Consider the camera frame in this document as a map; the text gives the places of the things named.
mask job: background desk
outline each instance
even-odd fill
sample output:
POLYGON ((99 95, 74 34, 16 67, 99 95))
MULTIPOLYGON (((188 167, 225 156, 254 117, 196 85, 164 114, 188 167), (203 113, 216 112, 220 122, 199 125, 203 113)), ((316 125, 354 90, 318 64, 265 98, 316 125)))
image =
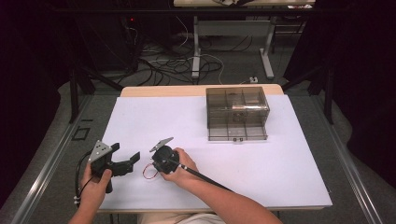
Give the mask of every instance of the background desk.
MULTIPOLYGON (((274 7, 289 5, 313 5, 315 0, 254 0, 244 4, 244 7, 274 7)), ((212 0, 175 0, 175 7, 224 7, 212 0)), ((192 63, 192 78, 199 77, 200 55, 199 35, 256 35, 265 36, 264 48, 260 49, 262 64, 267 78, 274 78, 268 52, 271 46, 276 17, 269 21, 199 21, 194 17, 194 60, 192 63)))
POLYGON ((114 191, 106 196, 100 211, 210 210, 160 176, 150 180, 142 176, 152 162, 149 150, 170 136, 175 139, 168 146, 184 147, 200 172, 269 209, 331 206, 289 97, 281 94, 277 85, 257 86, 264 88, 271 108, 266 123, 269 137, 243 143, 207 141, 205 88, 214 86, 126 88, 114 107, 103 141, 120 143, 113 161, 128 160, 137 151, 141 159, 133 173, 113 178, 114 191))

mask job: person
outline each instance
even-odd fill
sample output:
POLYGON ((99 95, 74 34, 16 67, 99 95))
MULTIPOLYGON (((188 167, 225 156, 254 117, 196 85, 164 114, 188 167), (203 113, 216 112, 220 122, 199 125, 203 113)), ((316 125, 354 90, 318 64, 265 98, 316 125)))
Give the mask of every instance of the person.
MULTIPOLYGON (((192 158, 182 148, 176 148, 181 164, 198 172, 192 158)), ((163 179, 174 182, 178 187, 187 190, 206 203, 214 214, 146 214, 138 218, 143 223, 164 223, 159 218, 167 219, 167 223, 282 223, 271 211, 252 199, 212 185, 203 179, 177 168, 172 174, 161 173, 163 179)), ((92 178, 91 166, 88 163, 82 177, 84 185, 92 178)), ((105 198, 106 185, 111 178, 111 171, 105 170, 100 180, 92 180, 81 194, 81 203, 69 221, 74 223, 92 223, 94 215, 105 198)))

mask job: gray carpet floor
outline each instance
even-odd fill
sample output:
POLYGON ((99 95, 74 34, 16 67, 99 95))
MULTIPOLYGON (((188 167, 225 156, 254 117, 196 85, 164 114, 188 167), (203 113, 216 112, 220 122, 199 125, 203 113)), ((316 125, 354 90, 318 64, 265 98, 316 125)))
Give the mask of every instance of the gray carpet floor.
MULTIPOLYGON (((252 38, 250 43, 249 37, 240 46, 237 46, 244 38, 244 36, 224 36, 204 39, 201 42, 203 47, 205 47, 202 54, 210 55, 206 56, 206 59, 210 62, 219 62, 221 60, 223 70, 222 72, 219 70, 207 74, 204 79, 200 80, 199 84, 219 84, 219 78, 223 84, 238 84, 247 81, 251 76, 256 76, 259 79, 259 83, 283 84, 286 81, 282 75, 299 35, 278 35, 276 37, 275 53, 270 54, 270 61, 276 77, 271 80, 265 77, 259 57, 258 48, 262 47, 262 40, 252 38), (242 51, 233 50, 233 52, 214 50, 215 48, 232 49, 235 46, 240 49, 248 48, 242 51)), ((188 48, 183 48, 179 50, 186 50, 186 52, 189 50, 188 48)), ((146 48, 143 55, 149 55, 152 51, 154 51, 154 47, 146 48)), ((169 57, 169 55, 155 55, 145 56, 144 58, 150 61, 164 60, 169 57)), ((138 72, 120 80, 120 84, 133 86, 145 81, 149 76, 149 72, 143 71, 143 68, 144 66, 139 67, 138 72)), ((161 84, 188 84, 174 78, 169 79, 169 83, 167 82, 168 80, 164 79, 161 84)), ((153 83, 155 81, 151 79, 146 85, 152 85, 153 83)), ((281 211, 279 216, 284 223, 370 223, 361 209, 355 191, 351 187, 339 160, 334 141, 330 138, 328 129, 325 128, 326 124, 323 123, 323 115, 315 107, 315 102, 322 102, 323 96, 309 96, 306 92, 308 84, 308 82, 303 82, 285 93, 290 97, 308 145, 329 190, 333 206, 318 211, 281 211)), ((92 148, 96 140, 102 138, 116 98, 120 94, 99 81, 94 81, 94 85, 97 88, 94 96, 85 97, 81 94, 79 97, 81 102, 83 100, 88 102, 86 109, 82 111, 82 115, 75 124, 71 137, 65 141, 65 151, 60 156, 59 163, 54 167, 45 190, 35 200, 31 214, 29 214, 28 223, 66 223, 76 211, 73 197, 75 195, 74 174, 78 159, 92 148), (79 139, 85 134, 87 135, 84 140, 79 139)), ((43 167, 45 167, 46 162, 48 162, 51 153, 59 147, 60 142, 64 139, 64 134, 70 128, 68 121, 71 108, 68 84, 63 85, 59 92, 62 95, 62 101, 56 117, 49 127, 47 135, 37 150, 35 157, 29 164, 25 175, 2 207, 0 212, 1 223, 11 223, 12 220, 16 220, 16 214, 25 202, 26 196, 29 195, 29 191, 32 189, 43 167)), ((350 136, 351 127, 336 104, 333 104, 332 115, 334 119, 333 126, 341 141, 345 144, 350 136)), ((394 223, 396 221, 396 213, 394 212, 396 211, 396 190, 370 168, 353 158, 353 156, 351 157, 383 223, 394 223)), ((119 223, 135 223, 135 216, 127 214, 114 215, 114 220, 119 223)), ((110 223, 109 215, 98 214, 94 223, 110 223)))

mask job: white paper sheet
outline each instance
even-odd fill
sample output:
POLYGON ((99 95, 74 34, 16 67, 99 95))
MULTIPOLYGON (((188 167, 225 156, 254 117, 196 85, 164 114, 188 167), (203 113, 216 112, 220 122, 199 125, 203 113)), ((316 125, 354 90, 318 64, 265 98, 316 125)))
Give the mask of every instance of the white paper sheet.
POLYGON ((323 184, 287 95, 267 95, 270 114, 267 140, 242 143, 209 142, 205 97, 120 97, 103 142, 120 143, 113 161, 141 159, 134 171, 112 178, 113 192, 101 210, 190 210, 206 204, 166 182, 142 173, 152 163, 149 150, 174 137, 169 147, 182 147, 200 172, 225 187, 269 208, 324 207, 332 201, 323 184))

